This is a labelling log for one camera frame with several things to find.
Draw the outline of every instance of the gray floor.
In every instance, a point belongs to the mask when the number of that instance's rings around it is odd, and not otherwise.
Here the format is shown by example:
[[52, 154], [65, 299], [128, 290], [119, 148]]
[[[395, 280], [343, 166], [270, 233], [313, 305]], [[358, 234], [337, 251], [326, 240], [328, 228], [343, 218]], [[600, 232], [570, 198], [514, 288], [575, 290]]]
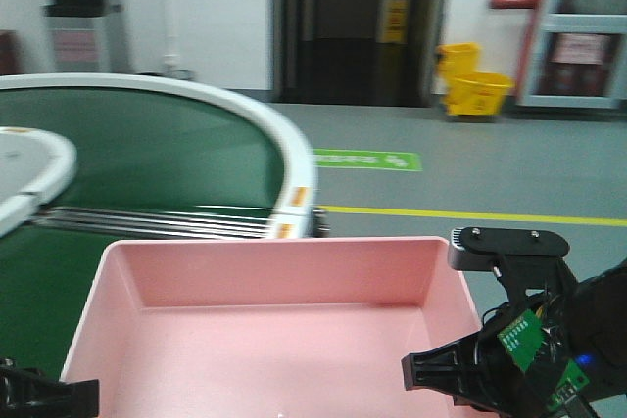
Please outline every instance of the gray floor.
[[[552, 230], [569, 242], [566, 261], [580, 280], [627, 257], [625, 119], [498, 117], [494, 122], [458, 122], [438, 108], [272, 106], [293, 120], [314, 148], [413, 152], [421, 157], [421, 172], [320, 168], [319, 204], [354, 211], [366, 207], [447, 213], [435, 217], [332, 211], [328, 220], [333, 237], [448, 238], [451, 229], [468, 225]], [[498, 220], [461, 212], [487, 212]], [[516, 214], [531, 217], [521, 221]], [[549, 221], [539, 215], [550, 216]], [[480, 313], [505, 300], [491, 274], [466, 273], [466, 279]], [[627, 416], [624, 397], [595, 408], [603, 418]]]

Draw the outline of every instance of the green circuit board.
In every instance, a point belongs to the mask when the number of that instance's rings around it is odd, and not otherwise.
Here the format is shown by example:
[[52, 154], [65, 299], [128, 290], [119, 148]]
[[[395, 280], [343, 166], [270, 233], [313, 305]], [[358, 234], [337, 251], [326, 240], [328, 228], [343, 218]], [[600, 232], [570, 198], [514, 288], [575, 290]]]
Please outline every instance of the green circuit board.
[[[498, 334], [498, 338], [514, 364], [524, 373], [533, 363], [545, 335], [546, 333], [542, 330], [542, 321], [531, 310], [525, 310]], [[555, 392], [549, 399], [547, 408], [550, 411], [557, 410], [568, 399], [568, 395], [563, 391], [570, 390], [576, 393], [589, 382], [590, 380], [577, 363], [569, 359], [555, 387]]]

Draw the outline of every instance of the yellow floor line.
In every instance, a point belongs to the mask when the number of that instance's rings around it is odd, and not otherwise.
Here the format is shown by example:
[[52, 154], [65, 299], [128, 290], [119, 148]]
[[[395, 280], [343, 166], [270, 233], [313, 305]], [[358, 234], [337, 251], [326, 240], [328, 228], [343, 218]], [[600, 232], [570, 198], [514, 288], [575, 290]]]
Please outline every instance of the yellow floor line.
[[352, 208], [348, 206], [325, 206], [320, 208], [329, 212], [344, 214], [404, 215], [409, 217], [445, 217], [449, 219], [484, 219], [506, 220], [512, 222], [548, 222], [553, 224], [604, 225], [627, 227], [627, 219], [607, 217], [572, 217], [566, 215], [506, 214], [498, 212], [461, 212], [456, 210], [390, 209], [390, 208]]

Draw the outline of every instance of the green conveyor belt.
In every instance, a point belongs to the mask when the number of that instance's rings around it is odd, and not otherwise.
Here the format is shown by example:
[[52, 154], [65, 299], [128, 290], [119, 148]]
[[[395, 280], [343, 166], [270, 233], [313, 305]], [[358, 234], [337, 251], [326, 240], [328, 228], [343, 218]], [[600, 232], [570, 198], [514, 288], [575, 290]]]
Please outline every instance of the green conveyor belt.
[[[52, 206], [272, 208], [283, 181], [279, 150], [254, 124], [182, 97], [121, 89], [4, 90], [0, 124], [45, 129], [75, 144], [76, 179]], [[23, 226], [0, 240], [0, 356], [58, 377], [101, 253], [116, 239]]]

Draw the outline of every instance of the glass door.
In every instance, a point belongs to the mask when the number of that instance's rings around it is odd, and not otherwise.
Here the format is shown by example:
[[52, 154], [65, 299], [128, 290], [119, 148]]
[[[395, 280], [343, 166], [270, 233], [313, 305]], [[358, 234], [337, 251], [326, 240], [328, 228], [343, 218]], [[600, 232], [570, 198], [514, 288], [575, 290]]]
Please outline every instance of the glass door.
[[627, 99], [627, 0], [542, 0], [523, 106], [617, 108]]

